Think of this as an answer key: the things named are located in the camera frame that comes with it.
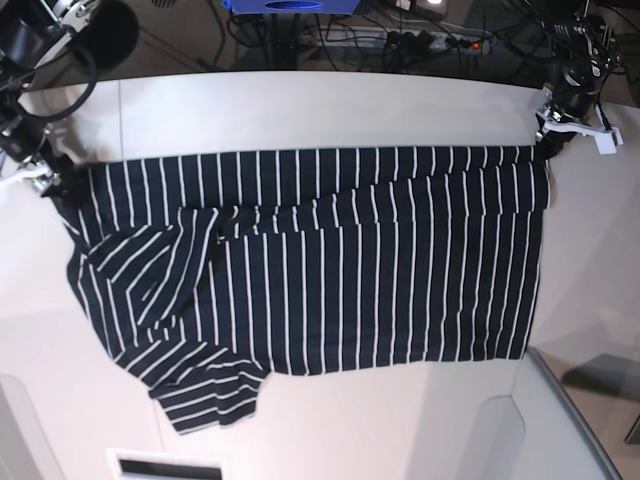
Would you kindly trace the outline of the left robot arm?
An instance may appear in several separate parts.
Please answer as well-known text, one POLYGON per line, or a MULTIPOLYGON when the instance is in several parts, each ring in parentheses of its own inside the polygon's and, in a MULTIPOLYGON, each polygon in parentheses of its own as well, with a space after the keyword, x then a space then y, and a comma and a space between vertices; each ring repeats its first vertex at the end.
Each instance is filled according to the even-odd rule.
POLYGON ((543 20, 558 58, 536 111, 536 150, 546 159, 558 155, 576 136, 590 137, 602 155, 623 145, 620 129, 606 116, 601 92, 606 80, 625 73, 622 54, 611 27, 599 16, 575 14, 571 19, 543 20))

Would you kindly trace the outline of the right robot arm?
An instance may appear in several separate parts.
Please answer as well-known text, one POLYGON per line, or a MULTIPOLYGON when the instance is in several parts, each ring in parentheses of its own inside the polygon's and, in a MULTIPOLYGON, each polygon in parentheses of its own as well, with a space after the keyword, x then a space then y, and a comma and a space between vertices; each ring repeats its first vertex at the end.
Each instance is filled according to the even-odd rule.
POLYGON ((1 177, 8 187, 22 180, 42 197, 81 202, 87 180, 72 158, 54 151, 48 139, 51 124, 82 106, 97 84, 94 55, 78 42, 101 7, 99 1, 3 1, 1 3, 1 158, 17 170, 1 177), (20 97, 36 74, 74 53, 86 62, 88 85, 66 109, 46 115, 27 111, 20 97))

